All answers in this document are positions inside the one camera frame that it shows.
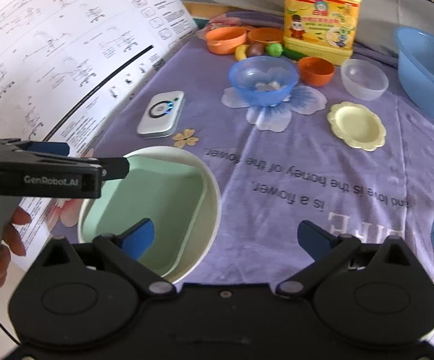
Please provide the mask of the person left hand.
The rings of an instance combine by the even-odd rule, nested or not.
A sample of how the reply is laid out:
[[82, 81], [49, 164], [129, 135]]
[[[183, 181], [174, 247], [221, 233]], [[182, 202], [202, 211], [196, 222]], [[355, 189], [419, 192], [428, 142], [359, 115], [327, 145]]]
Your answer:
[[31, 216], [24, 209], [18, 207], [10, 221], [4, 225], [2, 244], [0, 247], [0, 288], [4, 285], [7, 271], [11, 262], [11, 254], [18, 257], [26, 255], [26, 248], [22, 242], [16, 226], [27, 225], [31, 222]]

